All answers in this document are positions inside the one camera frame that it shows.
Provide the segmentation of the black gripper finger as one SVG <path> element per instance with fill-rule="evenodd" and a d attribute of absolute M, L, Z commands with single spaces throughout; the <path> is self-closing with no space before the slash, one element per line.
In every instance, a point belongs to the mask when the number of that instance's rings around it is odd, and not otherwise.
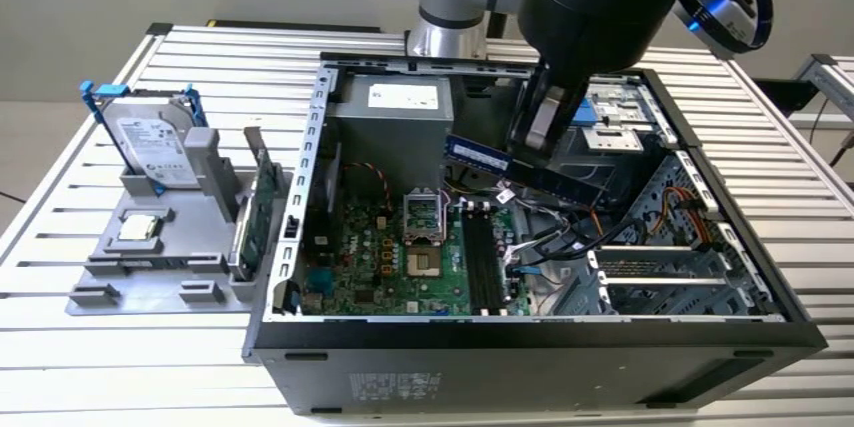
<path fill-rule="evenodd" d="M 588 77 L 563 77 L 556 80 L 556 86 L 563 89 L 556 112 L 556 132 L 561 137 L 569 127 L 580 103 L 588 90 Z"/>
<path fill-rule="evenodd" d="M 520 84 L 513 108 L 507 147 L 515 159 L 544 167 L 552 156 L 555 138 L 552 124 L 561 108 L 564 89 L 552 85 L 551 70 L 537 65 Z"/>

